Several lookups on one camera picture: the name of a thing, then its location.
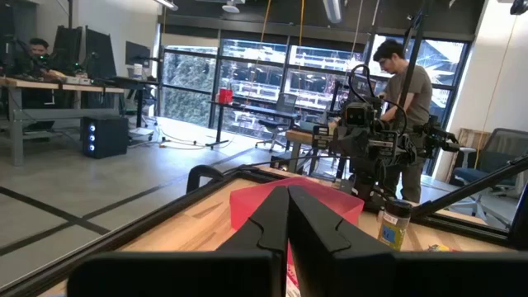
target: red block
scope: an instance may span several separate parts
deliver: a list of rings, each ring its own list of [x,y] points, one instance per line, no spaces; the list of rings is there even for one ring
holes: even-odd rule
[[[229,197],[231,226],[236,230],[240,229],[276,186],[289,185],[302,186],[310,195],[321,201],[329,209],[335,211],[343,219],[357,225],[360,213],[363,210],[363,200],[303,177],[292,177],[232,191]],[[288,246],[288,263],[293,264],[290,245]]]

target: plastic bottle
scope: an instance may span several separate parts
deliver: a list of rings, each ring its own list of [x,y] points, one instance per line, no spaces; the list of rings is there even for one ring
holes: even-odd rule
[[[387,201],[379,228],[378,240],[399,251],[402,248],[405,231],[411,219],[412,208],[413,206],[404,200]]]

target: computer tower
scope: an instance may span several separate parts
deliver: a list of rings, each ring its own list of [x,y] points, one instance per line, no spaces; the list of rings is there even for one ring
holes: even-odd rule
[[[126,154],[128,133],[127,118],[85,116],[81,120],[82,153],[97,159]]]

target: man in gray t-shirt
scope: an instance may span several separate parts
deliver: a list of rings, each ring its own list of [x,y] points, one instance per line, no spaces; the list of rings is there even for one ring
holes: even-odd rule
[[[403,46],[396,40],[386,40],[374,54],[374,61],[379,62],[382,70],[394,74],[385,88],[384,96],[392,102],[398,102],[403,81],[407,74],[409,62],[403,55]],[[413,137],[413,126],[423,125],[429,121],[429,105],[431,104],[432,85],[426,70],[416,66],[412,73],[411,84],[403,107],[407,113],[408,123],[406,133],[411,135],[411,140],[417,148],[421,148],[422,140]],[[391,106],[382,116],[381,120],[393,121],[397,115],[396,106]],[[399,128],[403,128],[403,119],[399,121]],[[422,176],[425,159],[418,158],[413,164],[407,166],[392,166],[387,168],[384,185],[396,192],[399,175],[402,175],[402,196],[405,200],[420,203],[422,187],[420,177]]]

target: ceiling light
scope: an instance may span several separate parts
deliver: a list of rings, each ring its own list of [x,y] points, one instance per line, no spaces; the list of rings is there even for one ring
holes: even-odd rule
[[[222,9],[229,13],[240,13],[240,10],[234,4],[234,1],[228,1],[226,5],[222,6]]]
[[[159,4],[165,6],[166,8],[176,11],[178,10],[178,6],[172,2],[172,0],[154,0],[155,2],[158,2]]]

